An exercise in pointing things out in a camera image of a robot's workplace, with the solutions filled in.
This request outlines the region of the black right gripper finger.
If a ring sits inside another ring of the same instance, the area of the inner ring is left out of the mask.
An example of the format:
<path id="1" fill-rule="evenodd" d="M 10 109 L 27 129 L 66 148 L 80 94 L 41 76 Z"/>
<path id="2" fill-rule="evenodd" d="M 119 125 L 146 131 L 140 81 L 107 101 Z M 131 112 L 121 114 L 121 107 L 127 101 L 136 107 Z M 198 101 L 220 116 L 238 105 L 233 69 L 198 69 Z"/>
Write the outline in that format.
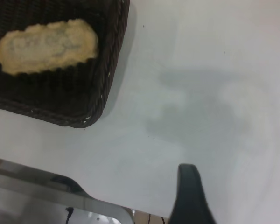
<path id="1" fill-rule="evenodd" d="M 170 224 L 215 224 L 198 169 L 192 164 L 178 167 L 177 193 Z"/>

